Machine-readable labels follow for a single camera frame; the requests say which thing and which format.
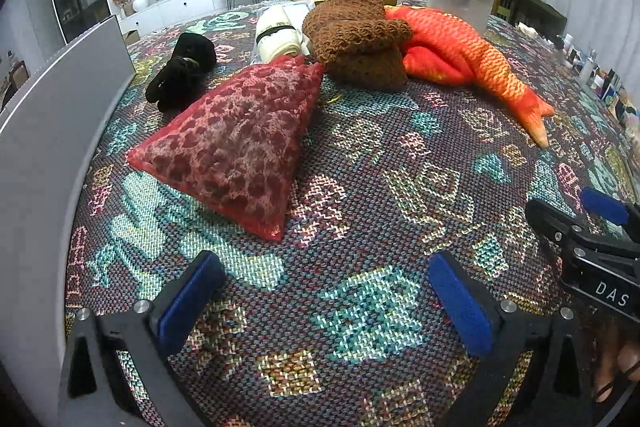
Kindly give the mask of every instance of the door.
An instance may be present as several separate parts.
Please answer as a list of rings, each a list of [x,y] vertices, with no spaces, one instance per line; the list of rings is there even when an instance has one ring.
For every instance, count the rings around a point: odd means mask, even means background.
[[[64,45],[51,0],[26,0],[33,32],[38,39],[42,58],[48,60]]]

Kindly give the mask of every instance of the gray panel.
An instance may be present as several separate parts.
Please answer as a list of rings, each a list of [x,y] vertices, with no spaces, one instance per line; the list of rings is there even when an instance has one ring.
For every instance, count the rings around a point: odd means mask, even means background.
[[[68,44],[0,113],[0,359],[44,427],[57,423],[76,204],[134,74],[111,17]]]

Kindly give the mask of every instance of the blue gripper pad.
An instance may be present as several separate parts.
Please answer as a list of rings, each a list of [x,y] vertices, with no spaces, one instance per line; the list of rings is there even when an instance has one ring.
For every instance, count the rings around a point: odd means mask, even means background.
[[[155,330],[158,350],[166,357],[178,353],[193,326],[225,282],[225,271],[217,255],[203,250],[179,279],[168,282],[154,300],[161,313]]]
[[[436,254],[429,264],[431,286],[468,353],[472,357],[485,357],[494,347],[494,326],[461,280],[468,279],[464,269],[460,265],[455,268],[462,273],[457,274],[443,254]]]
[[[580,201],[586,210],[598,214],[619,227],[626,225],[629,220],[629,212],[624,203],[610,198],[594,188],[583,188]]]

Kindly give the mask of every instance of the white rolled towel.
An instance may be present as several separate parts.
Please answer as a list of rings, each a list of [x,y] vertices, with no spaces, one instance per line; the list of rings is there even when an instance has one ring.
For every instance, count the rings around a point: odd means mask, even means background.
[[[263,62],[282,55],[308,55],[308,39],[293,27],[282,6],[271,6],[264,11],[255,25],[255,35],[259,38],[258,53]]]

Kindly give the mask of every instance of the white round vase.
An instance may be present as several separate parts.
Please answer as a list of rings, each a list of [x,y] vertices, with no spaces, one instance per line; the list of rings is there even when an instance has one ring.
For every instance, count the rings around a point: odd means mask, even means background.
[[[143,9],[145,9],[149,4],[148,0],[135,0],[133,1],[133,9],[136,12],[142,12]]]

